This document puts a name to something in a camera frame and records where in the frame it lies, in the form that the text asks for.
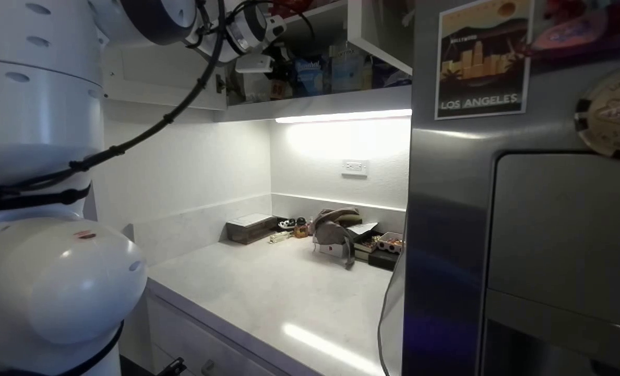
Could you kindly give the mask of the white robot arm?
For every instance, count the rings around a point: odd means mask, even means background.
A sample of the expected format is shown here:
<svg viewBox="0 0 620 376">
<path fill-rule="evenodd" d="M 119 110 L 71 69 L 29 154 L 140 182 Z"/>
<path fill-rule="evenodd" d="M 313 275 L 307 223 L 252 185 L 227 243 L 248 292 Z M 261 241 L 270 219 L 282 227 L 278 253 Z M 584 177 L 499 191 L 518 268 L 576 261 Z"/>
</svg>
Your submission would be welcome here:
<svg viewBox="0 0 620 376">
<path fill-rule="evenodd" d="M 0 376 L 121 376 L 146 265 L 84 214 L 91 169 L 174 123 L 211 74 L 104 146 L 103 51 L 182 44 L 217 66 L 279 34 L 265 0 L 0 0 Z"/>
</svg>

